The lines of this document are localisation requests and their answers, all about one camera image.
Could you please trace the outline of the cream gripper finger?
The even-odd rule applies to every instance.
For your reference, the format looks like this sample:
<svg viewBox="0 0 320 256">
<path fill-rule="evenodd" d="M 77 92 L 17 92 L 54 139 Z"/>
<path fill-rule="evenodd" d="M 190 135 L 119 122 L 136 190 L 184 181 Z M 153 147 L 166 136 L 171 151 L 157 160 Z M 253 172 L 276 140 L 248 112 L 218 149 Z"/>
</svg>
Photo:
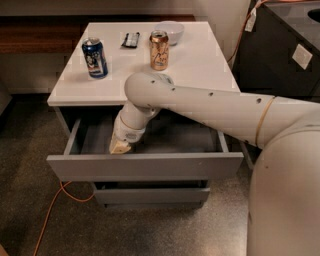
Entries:
<svg viewBox="0 0 320 256">
<path fill-rule="evenodd" d="M 131 145 L 126 138 L 118 138 L 115 134 L 112 135 L 109 152 L 111 154 L 125 154 L 131 150 Z"/>
</svg>

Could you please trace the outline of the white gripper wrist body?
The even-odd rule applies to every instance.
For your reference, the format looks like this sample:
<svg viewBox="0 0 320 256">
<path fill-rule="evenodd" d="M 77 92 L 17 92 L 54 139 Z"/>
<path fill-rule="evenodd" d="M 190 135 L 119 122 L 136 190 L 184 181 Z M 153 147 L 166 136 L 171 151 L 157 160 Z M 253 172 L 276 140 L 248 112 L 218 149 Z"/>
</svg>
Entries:
<svg viewBox="0 0 320 256">
<path fill-rule="evenodd" d="M 122 122 L 116 122 L 114 124 L 114 136 L 123 142 L 136 143 L 141 139 L 144 132 L 144 129 L 132 129 Z"/>
</svg>

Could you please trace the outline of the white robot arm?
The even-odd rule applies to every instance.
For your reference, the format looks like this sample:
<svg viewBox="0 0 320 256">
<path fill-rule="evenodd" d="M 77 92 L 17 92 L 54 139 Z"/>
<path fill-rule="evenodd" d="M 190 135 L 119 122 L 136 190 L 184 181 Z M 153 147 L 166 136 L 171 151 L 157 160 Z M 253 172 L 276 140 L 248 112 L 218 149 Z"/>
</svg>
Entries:
<svg viewBox="0 0 320 256">
<path fill-rule="evenodd" d="M 260 148 L 248 205 L 247 256 L 320 256 L 320 104 L 177 86 L 134 73 L 109 151 L 123 154 L 167 109 Z"/>
</svg>

